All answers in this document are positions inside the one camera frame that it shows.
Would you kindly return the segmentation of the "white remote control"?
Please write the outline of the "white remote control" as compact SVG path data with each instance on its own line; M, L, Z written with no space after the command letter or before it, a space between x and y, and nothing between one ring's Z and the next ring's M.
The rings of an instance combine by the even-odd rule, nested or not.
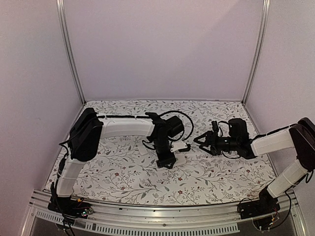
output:
M186 158L184 155L175 155L174 158L169 158L164 161L157 160L156 163L159 169L173 169L174 167L186 164Z

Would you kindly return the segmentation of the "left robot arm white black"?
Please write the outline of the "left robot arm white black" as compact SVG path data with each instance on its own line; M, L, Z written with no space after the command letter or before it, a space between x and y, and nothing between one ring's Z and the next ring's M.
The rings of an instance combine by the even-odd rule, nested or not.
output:
M183 138L184 125L175 116L163 119L161 114L146 112L136 115L99 115L93 108L87 108L70 130L69 138L59 146L66 153L59 164L57 179L51 185L53 203L62 213L70 213L72 188L86 162L95 158L99 141L111 137L143 136L154 145L157 167L172 169L181 161L176 152L187 152L190 145Z

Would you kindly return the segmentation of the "right aluminium frame post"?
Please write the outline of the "right aluminium frame post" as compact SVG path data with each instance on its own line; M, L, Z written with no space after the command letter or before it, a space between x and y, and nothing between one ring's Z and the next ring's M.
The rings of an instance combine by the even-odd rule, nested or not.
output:
M261 51L263 48L263 42L266 34L266 29L267 29L267 24L268 24L268 18L269 18L269 10L270 10L270 0L264 0L263 5L262 5L262 12L261 12L261 18L260 18L260 24L259 24L259 30L258 30L258 36L257 36L257 41L256 41L256 47L254 51L254 56L249 72L249 77L246 83L246 88L243 94L242 98L242 104L246 106L250 93L252 90L252 86L254 83L256 71L258 68L260 56L261 56Z

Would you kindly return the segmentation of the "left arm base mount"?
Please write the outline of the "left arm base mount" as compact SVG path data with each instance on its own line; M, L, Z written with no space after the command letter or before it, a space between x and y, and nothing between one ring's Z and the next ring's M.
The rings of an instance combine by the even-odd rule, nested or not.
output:
M57 197L55 199L51 197L48 209L70 218L87 218L94 212L92 206L85 202L84 198L73 200L70 197Z

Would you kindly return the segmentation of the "aluminium frame post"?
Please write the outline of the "aluminium frame post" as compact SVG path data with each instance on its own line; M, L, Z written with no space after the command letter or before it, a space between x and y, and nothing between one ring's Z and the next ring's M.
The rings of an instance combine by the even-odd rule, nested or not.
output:
M258 36L257 36L257 41L256 41L256 47L254 51L254 56L249 72L249 77L246 83L246 88L243 94L242 98L242 104L246 106L250 93L252 90L252 86L254 83L256 71L258 68L260 56L261 56L261 51L263 48L263 42L266 34L266 29L267 29L267 24L268 24L268 18L269 18L269 10L270 10L270 0L264 0L263 5L262 5L262 12L261 12L261 18L260 18L260 24L259 24L259 30L258 30Z
M70 35L67 27L66 13L64 7L64 0L56 0L57 13L60 23L61 34L63 38L63 44L65 47L66 57L69 63L70 72L74 82L77 95L82 105L86 104L86 99L84 96L83 88L80 82L77 66L75 63L75 58L71 46Z

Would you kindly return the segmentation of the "front aluminium rail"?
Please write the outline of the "front aluminium rail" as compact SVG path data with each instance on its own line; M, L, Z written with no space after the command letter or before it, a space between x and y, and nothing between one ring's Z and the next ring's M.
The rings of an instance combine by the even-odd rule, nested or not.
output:
M293 192L279 197L275 222L263 228L267 215L243 219L238 202L201 206L141 206L86 199L93 213L63 224L50 211L51 195L35 190L27 207L22 236L306 236L301 209Z

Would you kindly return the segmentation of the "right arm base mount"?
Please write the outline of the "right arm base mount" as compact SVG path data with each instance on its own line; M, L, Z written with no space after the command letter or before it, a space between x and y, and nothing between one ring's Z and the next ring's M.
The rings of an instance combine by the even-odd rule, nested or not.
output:
M241 202L237 206L237 211L240 214L241 219L253 218L269 213L279 211L280 205L277 201L270 205L261 204L259 200Z

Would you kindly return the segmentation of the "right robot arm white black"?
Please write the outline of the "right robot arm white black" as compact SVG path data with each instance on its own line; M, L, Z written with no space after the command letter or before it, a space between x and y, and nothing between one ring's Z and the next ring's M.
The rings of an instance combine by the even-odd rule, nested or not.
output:
M199 148L212 156L235 151L238 156L250 160L267 153L293 148L296 160L259 193L254 204L258 214L265 214L274 205L274 200L315 169L315 125L309 118L249 138L247 123L241 118L227 122L229 135L220 136L218 122L212 122L212 130L194 138Z

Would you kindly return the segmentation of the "floral patterned table mat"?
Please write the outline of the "floral patterned table mat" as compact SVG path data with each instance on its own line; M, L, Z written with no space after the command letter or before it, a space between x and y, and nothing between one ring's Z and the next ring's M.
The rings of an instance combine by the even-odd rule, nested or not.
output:
M224 134L231 118L246 121L251 137L256 131L244 107L238 102L116 100L90 101L98 113L144 115L173 111L185 125L191 150L186 163L171 170L158 169L156 153L140 154L142 138L114 137L101 140L96 157L81 170L72 189L74 196L137 205L205 205L254 199L275 178L267 156L253 160L235 154L210 156L200 150L193 138L220 122Z

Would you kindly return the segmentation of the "white battery cover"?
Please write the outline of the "white battery cover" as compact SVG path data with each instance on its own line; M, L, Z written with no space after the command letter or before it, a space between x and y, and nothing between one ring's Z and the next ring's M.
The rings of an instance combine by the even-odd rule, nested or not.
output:
M139 150L139 154L141 156L144 156L144 155L148 154L148 151L147 151L147 149L144 146L138 146L138 150Z

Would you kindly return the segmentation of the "left aluminium frame post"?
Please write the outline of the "left aluminium frame post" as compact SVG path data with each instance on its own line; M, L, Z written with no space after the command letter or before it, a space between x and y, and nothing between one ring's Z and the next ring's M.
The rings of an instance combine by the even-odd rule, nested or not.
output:
M77 95L82 105L86 104L86 99L84 96L83 88L80 82L77 66L75 63L75 58L71 46L70 35L67 27L66 13L64 7L64 0L56 0L57 13L60 23L61 34L63 38L63 44L65 47L66 57L69 63L70 72L74 82Z

